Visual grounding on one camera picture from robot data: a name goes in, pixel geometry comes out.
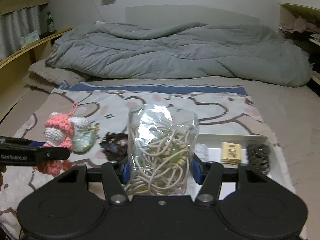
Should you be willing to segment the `person's left hand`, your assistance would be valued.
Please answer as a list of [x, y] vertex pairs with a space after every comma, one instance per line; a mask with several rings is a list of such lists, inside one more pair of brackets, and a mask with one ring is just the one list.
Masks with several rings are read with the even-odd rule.
[[1, 166], [0, 167], [0, 187], [1, 189], [3, 188], [4, 186], [4, 173], [7, 171], [7, 167], [6, 166]]

